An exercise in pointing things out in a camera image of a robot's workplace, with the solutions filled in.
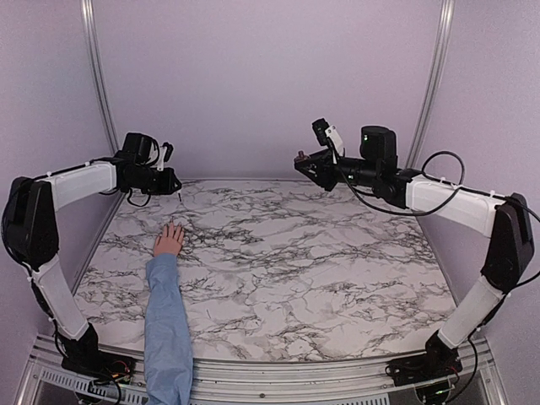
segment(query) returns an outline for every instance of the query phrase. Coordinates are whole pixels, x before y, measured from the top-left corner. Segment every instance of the marble surface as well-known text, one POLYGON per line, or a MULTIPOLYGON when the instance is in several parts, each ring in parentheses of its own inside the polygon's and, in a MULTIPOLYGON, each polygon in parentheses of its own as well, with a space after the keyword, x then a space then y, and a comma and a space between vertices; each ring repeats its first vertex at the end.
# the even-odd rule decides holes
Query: marble surface
POLYGON ((186 227, 178 260, 194 354, 311 361, 424 346, 454 302, 415 219, 375 213, 345 187, 198 181, 146 208, 124 202, 76 300, 100 341, 143 350, 155 236, 186 227))

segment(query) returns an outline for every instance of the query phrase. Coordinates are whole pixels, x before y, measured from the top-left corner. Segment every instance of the marble table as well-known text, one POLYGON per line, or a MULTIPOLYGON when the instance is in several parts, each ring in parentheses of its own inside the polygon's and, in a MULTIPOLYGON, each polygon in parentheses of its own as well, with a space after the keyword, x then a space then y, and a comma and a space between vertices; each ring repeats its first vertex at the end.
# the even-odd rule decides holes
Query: marble table
POLYGON ((346 187, 194 181, 122 204, 78 287, 100 342, 143 350, 145 263, 173 218, 186 228, 180 288, 198 358, 349 359, 425 340, 454 301, 415 219, 370 211, 346 187))

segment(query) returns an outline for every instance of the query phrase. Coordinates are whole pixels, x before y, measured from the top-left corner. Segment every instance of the long sleeve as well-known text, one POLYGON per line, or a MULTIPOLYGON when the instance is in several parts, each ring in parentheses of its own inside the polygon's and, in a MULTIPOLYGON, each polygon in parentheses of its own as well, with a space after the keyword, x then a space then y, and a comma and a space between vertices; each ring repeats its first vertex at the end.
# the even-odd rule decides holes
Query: long sleeve
POLYGON ((186 311, 178 289, 176 257, 148 262, 150 299, 144 325, 144 377, 148 405, 188 405, 193 354, 186 311))

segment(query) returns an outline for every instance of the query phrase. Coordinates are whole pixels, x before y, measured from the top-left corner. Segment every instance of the blue sleeve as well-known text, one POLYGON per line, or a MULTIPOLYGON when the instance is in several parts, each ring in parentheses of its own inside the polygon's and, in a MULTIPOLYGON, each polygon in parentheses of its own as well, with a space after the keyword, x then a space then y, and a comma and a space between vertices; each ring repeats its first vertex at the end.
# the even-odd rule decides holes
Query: blue sleeve
POLYGON ((188 405, 193 354, 186 312, 178 289, 176 256, 148 262, 150 298, 144 324, 144 377, 148 405, 188 405))

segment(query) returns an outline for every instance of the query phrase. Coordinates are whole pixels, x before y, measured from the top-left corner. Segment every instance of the vertical metal beam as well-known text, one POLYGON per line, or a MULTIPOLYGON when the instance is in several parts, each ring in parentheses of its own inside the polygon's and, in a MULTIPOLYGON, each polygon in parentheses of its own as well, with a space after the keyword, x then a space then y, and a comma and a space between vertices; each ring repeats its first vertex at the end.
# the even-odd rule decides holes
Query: vertical metal beam
POLYGON ((94 78, 94 86, 100 106, 101 119, 105 127, 105 135, 109 143, 111 154, 118 149, 118 139, 116 137, 115 126, 112 121, 111 107, 105 91, 105 80, 103 78, 103 69, 101 68, 100 49, 98 47, 98 35, 95 29, 94 5, 92 0, 81 0, 81 9, 83 12, 84 32, 86 34, 86 43, 88 45, 90 67, 94 78))
POLYGON ((431 63, 431 73, 429 74, 428 88, 425 92, 424 103, 418 118, 418 124, 414 132, 413 144, 407 157, 406 167, 415 167, 418 163, 420 150, 424 143, 425 134, 429 125, 431 109, 435 101, 437 89, 445 66, 446 51, 450 40, 451 23, 454 15, 455 0, 443 0, 440 9, 439 29, 435 41, 433 61, 431 63))

